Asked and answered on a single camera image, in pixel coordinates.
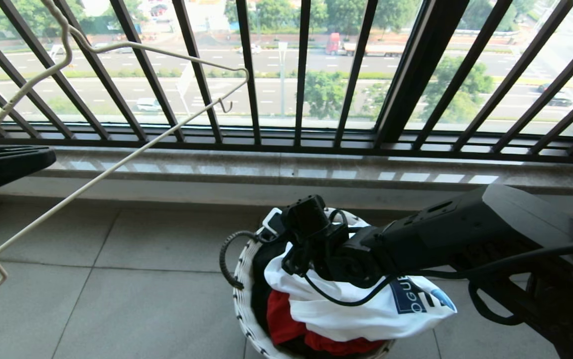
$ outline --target truck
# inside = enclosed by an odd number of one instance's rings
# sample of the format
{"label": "truck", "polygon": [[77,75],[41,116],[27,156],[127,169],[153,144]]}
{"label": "truck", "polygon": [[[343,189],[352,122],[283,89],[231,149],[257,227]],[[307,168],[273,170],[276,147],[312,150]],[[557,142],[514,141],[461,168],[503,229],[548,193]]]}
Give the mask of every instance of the truck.
{"label": "truck", "polygon": [[[339,38],[338,32],[333,32],[328,37],[326,54],[327,55],[348,55],[355,54],[356,43],[343,43]],[[366,44],[364,55],[383,55],[384,57],[400,56],[404,52],[404,47],[400,45],[373,45]]]}

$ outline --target clothes hanger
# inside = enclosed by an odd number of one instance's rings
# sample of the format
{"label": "clothes hanger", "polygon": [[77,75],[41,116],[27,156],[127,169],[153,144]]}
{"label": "clothes hanger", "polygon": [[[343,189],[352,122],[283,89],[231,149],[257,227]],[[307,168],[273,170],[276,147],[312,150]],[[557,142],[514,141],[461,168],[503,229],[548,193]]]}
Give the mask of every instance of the clothes hanger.
{"label": "clothes hanger", "polygon": [[[236,92],[237,89],[241,88],[242,86],[244,86],[249,81],[249,72],[248,72],[248,70],[246,70],[246,68],[231,68],[231,67],[224,66],[221,64],[212,63],[211,61],[205,61],[205,60],[199,59],[197,57],[177,54],[175,52],[161,50],[159,48],[143,45],[141,43],[136,43],[136,42],[131,42],[131,41],[123,41],[123,42],[115,43],[113,45],[109,45],[109,46],[105,46],[105,47],[93,48],[89,44],[89,42],[88,42],[87,38],[84,36],[84,34],[82,34],[82,32],[80,32],[75,27],[72,27],[68,23],[67,19],[61,13],[61,11],[58,9],[58,7],[56,7],[53,0],[41,0],[41,2],[43,2],[43,4],[48,8],[48,10],[52,14],[52,16],[54,16],[54,18],[56,18],[57,22],[61,26],[61,30],[62,30],[61,42],[62,42],[63,48],[65,50],[65,58],[63,59],[63,61],[54,64],[50,68],[47,68],[45,71],[39,73],[38,75],[34,76],[32,79],[27,81],[18,90],[18,92],[15,93],[15,95],[13,97],[11,97],[11,99],[8,101],[8,103],[5,106],[3,106],[1,111],[0,111],[0,124],[3,121],[3,119],[9,114],[9,112],[14,108],[14,106],[16,106],[16,104],[18,104],[18,102],[23,98],[23,96],[25,96],[25,94],[31,88],[33,88],[34,85],[38,84],[43,79],[46,79],[47,77],[50,77],[51,75],[54,75],[56,72],[60,71],[62,68],[65,68],[68,64],[70,64],[70,62],[72,62],[72,48],[70,46],[69,36],[68,36],[70,34],[72,36],[74,36],[75,38],[77,38],[82,43],[82,50],[93,52],[95,54],[100,54],[102,52],[107,52],[107,51],[111,51],[111,50],[116,50],[117,48],[129,46],[129,47],[133,47],[133,48],[140,48],[141,50],[149,50],[152,52],[157,52],[157,53],[163,54],[163,55],[179,57],[181,59],[186,59],[186,60],[189,60],[189,61],[194,62],[194,63],[206,64],[209,66],[222,68],[224,70],[243,71],[245,73],[245,79],[240,84],[238,84],[233,89],[231,89],[229,92],[225,93],[225,95],[218,97],[217,100],[211,102],[211,104],[209,104],[209,105],[206,105],[202,110],[195,112],[194,114],[192,114],[188,118],[185,118],[184,120],[179,121],[176,125],[173,125],[172,127],[170,127],[170,129],[166,130],[165,132],[163,132],[162,134],[157,136],[155,139],[153,139],[153,140],[149,141],[148,143],[146,143],[145,145],[143,145],[143,147],[140,147],[138,150],[135,150],[134,152],[130,153],[124,159],[118,161],[118,163],[114,164],[113,166],[111,166],[110,168],[108,168],[107,170],[102,172],[100,175],[98,175],[97,177],[95,177],[91,181],[87,182],[84,186],[82,186],[81,188],[74,191],[74,193],[70,194],[69,196],[67,196],[66,198],[61,200],[61,202],[59,202],[54,207],[52,207],[51,209],[49,209],[48,211],[43,213],[41,216],[39,216],[39,218],[35,219],[32,223],[25,226],[22,230],[20,230],[16,234],[14,234],[5,243],[0,245],[0,254],[2,253],[2,251],[6,250],[9,246],[11,246],[15,241],[17,241],[18,239],[23,237],[25,234],[30,232],[30,230],[36,228],[39,224],[45,222],[45,220],[47,220],[52,215],[54,215],[56,212],[58,212],[60,209],[65,207],[68,203],[72,202],[75,198],[80,196],[86,190],[90,189],[94,184],[97,184],[98,182],[102,181],[104,178],[108,177],[112,172],[114,172],[115,170],[117,170],[118,168],[123,166],[125,163],[131,161],[132,159],[134,159],[135,157],[137,157],[141,153],[145,152],[145,150],[156,145],[156,143],[158,143],[159,141],[164,139],[166,136],[169,136],[170,134],[172,134],[176,130],[180,129],[180,127],[182,127],[183,125],[186,125],[186,123],[188,123],[189,121],[197,118],[203,112],[208,111],[209,109],[213,108],[217,104],[220,104],[223,112],[227,113],[227,112],[231,111],[231,108],[233,107],[233,102],[229,102],[229,108],[227,109],[227,108],[225,108],[225,104],[223,103],[223,99],[229,97],[232,93]],[[0,275],[1,275],[1,277],[0,277],[0,286],[1,286],[1,284],[4,281],[6,281],[6,279],[8,278],[8,273],[5,270],[5,268],[2,267],[1,263],[0,263]]]}

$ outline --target car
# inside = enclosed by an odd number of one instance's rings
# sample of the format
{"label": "car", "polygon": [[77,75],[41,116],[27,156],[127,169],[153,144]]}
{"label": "car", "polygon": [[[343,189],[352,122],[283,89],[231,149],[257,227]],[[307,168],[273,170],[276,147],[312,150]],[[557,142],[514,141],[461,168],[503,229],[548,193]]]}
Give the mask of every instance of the car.
{"label": "car", "polygon": [[[262,48],[254,43],[251,44],[251,53],[252,54],[260,54],[262,51]],[[242,54],[243,53],[243,48],[240,47],[238,48],[238,54]]]}
{"label": "car", "polygon": [[143,97],[136,101],[136,110],[143,112],[160,112],[162,107],[155,98]]}
{"label": "car", "polygon": [[548,101],[548,106],[563,106],[567,107],[572,105],[572,100],[567,98],[564,93],[557,93],[555,97]]}
{"label": "car", "polygon": [[537,91],[539,91],[539,92],[544,92],[544,91],[546,91],[549,87],[550,87],[550,84],[542,84],[542,85],[539,85],[539,87],[537,88]]}
{"label": "car", "polygon": [[118,52],[119,54],[133,54],[134,48],[129,47],[129,46],[125,46],[125,47],[119,48],[118,50],[116,50],[116,52]]}

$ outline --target lamp post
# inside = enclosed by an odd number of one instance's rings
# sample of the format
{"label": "lamp post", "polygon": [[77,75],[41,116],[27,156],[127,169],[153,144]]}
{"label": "lamp post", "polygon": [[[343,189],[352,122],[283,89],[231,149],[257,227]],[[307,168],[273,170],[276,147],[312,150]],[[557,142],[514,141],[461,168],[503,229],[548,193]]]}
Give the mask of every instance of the lamp post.
{"label": "lamp post", "polygon": [[280,58],[280,91],[282,92],[282,100],[280,101],[280,109],[282,110],[282,117],[285,116],[285,59],[287,57],[288,42],[278,42],[278,56]]}

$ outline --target floor tile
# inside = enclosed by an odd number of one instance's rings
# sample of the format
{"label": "floor tile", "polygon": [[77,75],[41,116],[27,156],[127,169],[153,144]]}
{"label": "floor tile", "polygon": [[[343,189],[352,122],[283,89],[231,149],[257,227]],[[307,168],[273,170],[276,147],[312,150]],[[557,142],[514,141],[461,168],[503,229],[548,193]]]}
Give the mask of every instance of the floor tile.
{"label": "floor tile", "polygon": [[[45,205],[0,206],[0,245],[50,209]],[[70,206],[16,241],[0,259],[30,263],[91,266],[116,217],[117,209]]]}
{"label": "floor tile", "polygon": [[[468,283],[457,280],[435,282],[455,303],[458,313],[435,328],[442,359],[557,358],[553,345],[525,324],[507,327],[477,313],[468,295]],[[501,305],[480,291],[490,309],[509,315]]]}
{"label": "floor tile", "polygon": [[55,359],[241,359],[231,296],[216,273],[95,268]]}
{"label": "floor tile", "polygon": [[89,268],[2,263],[0,359],[51,359]]}
{"label": "floor tile", "polygon": [[[225,238],[255,231],[256,214],[123,210],[98,257],[97,266],[157,270],[220,271]],[[233,271],[247,239],[229,247]]]}

